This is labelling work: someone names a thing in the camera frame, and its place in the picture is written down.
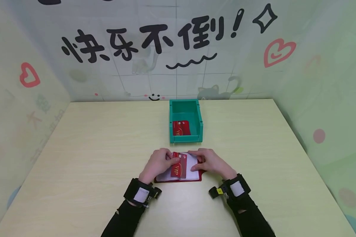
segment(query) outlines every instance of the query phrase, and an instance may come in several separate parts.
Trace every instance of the red vip card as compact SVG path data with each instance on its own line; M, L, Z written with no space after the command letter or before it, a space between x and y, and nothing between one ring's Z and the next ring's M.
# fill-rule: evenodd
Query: red vip card
M179 157L180 161L171 167L171 177L186 178L187 155L173 152L173 158Z
M173 122L174 136L191 135L190 126L187 120Z

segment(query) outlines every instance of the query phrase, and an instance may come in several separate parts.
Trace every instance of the person's right hand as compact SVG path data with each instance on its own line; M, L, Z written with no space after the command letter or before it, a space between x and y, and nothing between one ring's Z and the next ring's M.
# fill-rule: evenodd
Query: person's right hand
M189 150L188 153L196 155L201 164L196 164L191 171L207 170L219 174L224 180L234 179L237 172L221 159L213 149L199 148L198 150Z

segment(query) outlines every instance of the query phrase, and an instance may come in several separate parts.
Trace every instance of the wall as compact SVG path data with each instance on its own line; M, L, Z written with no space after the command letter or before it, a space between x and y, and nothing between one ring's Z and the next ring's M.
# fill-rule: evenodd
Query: wall
M315 20L273 97L356 232L356 1L325 28L341 3Z
M356 231L356 0L1 5L73 101L273 97Z
M69 102L44 59L0 10L0 221Z

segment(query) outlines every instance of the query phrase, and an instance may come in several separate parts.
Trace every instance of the light wooden tabletop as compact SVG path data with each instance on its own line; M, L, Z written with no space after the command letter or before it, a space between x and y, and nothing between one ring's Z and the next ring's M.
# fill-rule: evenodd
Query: light wooden tabletop
M355 237L273 100L200 101L203 143L169 143L169 104L70 103L0 224L0 237L100 236L153 150L212 148L252 189L280 237ZM202 182L156 184L135 236L239 236Z

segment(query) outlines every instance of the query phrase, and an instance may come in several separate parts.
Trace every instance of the cat drawing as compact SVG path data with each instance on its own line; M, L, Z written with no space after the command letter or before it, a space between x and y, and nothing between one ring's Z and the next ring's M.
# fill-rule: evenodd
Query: cat drawing
M203 87L199 87L198 91L198 100L229 100L231 95L233 93L235 93L238 90L242 90L242 88L240 88L241 85L241 78L240 77L230 77L228 79L228 81L233 81L233 80L237 80L237 86L236 88L232 91L232 92L223 92L221 94L219 94L219 86L218 85L214 85L211 88L203 88Z

